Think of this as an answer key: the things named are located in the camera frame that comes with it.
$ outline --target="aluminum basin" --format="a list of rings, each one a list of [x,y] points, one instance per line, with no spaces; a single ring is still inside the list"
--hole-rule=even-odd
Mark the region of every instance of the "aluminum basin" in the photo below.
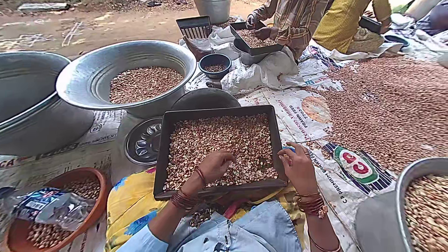
[[[55,82],[70,60],[48,52],[0,53],[0,154],[32,156],[80,138],[93,112],[73,107]]]
[[[406,189],[414,179],[429,174],[448,175],[448,157],[433,157],[418,160],[410,164],[403,172],[401,172],[398,182],[396,183],[395,208],[401,237],[403,239],[406,252],[414,251],[411,234],[409,233],[408,224],[406,222]]]
[[[184,76],[177,86],[159,96],[126,104],[109,101],[110,82],[126,70],[169,67]],[[56,90],[66,102],[89,110],[126,109],[140,118],[161,116],[185,94],[185,84],[196,70],[190,50],[167,41],[135,40],[91,51],[71,62],[59,75]]]

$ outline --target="black plastic tray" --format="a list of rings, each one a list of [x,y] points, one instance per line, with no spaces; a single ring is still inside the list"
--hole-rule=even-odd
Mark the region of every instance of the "black plastic tray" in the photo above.
[[[277,152],[282,149],[279,129],[277,125],[276,113],[271,105],[249,106],[226,109],[201,109],[169,111],[164,114],[162,120],[162,133],[160,137],[159,155],[157,157],[157,167],[154,182],[154,198],[156,200],[168,200],[176,191],[163,191],[164,183],[167,179],[170,135],[175,130],[175,123],[183,120],[194,120],[200,118],[220,117],[220,116],[244,116],[265,113],[268,117],[269,130],[271,131],[272,161],[277,171],[278,178],[268,178],[266,180],[255,181],[239,186],[216,186],[208,187],[199,192],[201,197],[226,193],[229,191],[258,190],[268,188],[281,188],[288,185],[284,168]]]
[[[361,17],[359,20],[359,26],[376,34],[380,34],[381,31],[381,24],[366,16]]]
[[[242,39],[240,35],[237,33],[237,30],[247,30],[246,22],[237,22],[237,23],[230,23],[230,31],[232,32],[233,36],[235,38]],[[258,21],[257,24],[255,24],[255,29],[261,29],[263,27],[266,27],[262,22]],[[283,49],[283,46],[280,44],[270,45],[270,46],[264,46],[264,47],[258,47],[258,48],[250,48],[250,46],[244,41],[242,45],[242,50],[246,53],[255,56],[258,54],[265,54],[265,53],[271,53],[280,51]]]
[[[211,33],[210,17],[188,17],[176,20],[184,37],[188,39],[207,39]]]

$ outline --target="light blue top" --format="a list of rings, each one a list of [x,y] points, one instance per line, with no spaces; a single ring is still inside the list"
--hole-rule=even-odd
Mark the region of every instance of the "light blue top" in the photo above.
[[[263,202],[231,223],[218,213],[199,228],[181,220],[170,244],[155,237],[145,225],[117,252],[302,252],[288,213],[278,201]]]

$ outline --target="bangle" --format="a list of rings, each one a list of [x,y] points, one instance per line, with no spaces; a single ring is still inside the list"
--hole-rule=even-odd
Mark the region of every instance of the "bangle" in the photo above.
[[[319,247],[319,245],[317,245],[316,242],[313,241],[313,239],[311,238],[309,230],[308,230],[308,237],[310,238],[310,241],[316,246],[316,248],[318,248],[319,250],[321,250],[323,252],[339,252],[340,249],[341,249],[339,239],[337,240],[338,248],[336,250],[327,250],[327,249],[323,249],[323,248]]]
[[[199,203],[199,198],[192,198],[188,194],[182,192],[182,190],[178,190],[175,194],[171,196],[171,203],[181,209],[185,209],[186,211],[190,211]]]
[[[317,215],[320,219],[328,213],[328,207],[323,202],[322,196],[310,201],[302,201],[299,197],[297,199],[297,205],[304,213]]]
[[[205,182],[204,174],[202,174],[202,171],[201,171],[201,169],[199,168],[199,166],[196,166],[196,167],[194,168],[194,171],[197,172],[197,173],[199,174],[199,177],[201,178],[202,183],[204,183],[204,186],[206,186],[207,183]]]
[[[320,195],[320,192],[316,192],[316,193],[312,193],[312,194],[298,194],[298,193],[296,193],[295,196],[302,198],[302,197],[309,197],[309,196],[314,196],[314,195]]]

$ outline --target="terracotta bowl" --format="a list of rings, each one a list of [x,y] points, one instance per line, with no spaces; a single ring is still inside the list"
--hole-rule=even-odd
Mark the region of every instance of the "terracotta bowl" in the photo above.
[[[63,173],[56,178],[50,180],[46,183],[46,186],[62,188],[65,184],[71,181],[77,181],[86,178],[98,178],[100,183],[99,197],[96,200],[95,206],[93,207],[90,214],[84,220],[84,222],[76,229],[70,236],[65,238],[59,244],[52,248],[42,248],[38,249],[33,246],[31,241],[26,240],[28,236],[28,230],[31,226],[31,222],[16,219],[10,226],[7,234],[7,246],[12,252],[56,252],[67,244],[72,242],[78,235],[84,233],[90,226],[96,223],[96,221],[101,217],[101,215],[106,210],[106,202],[108,200],[109,192],[111,190],[110,181],[97,169],[85,167],[78,168],[66,173]]]

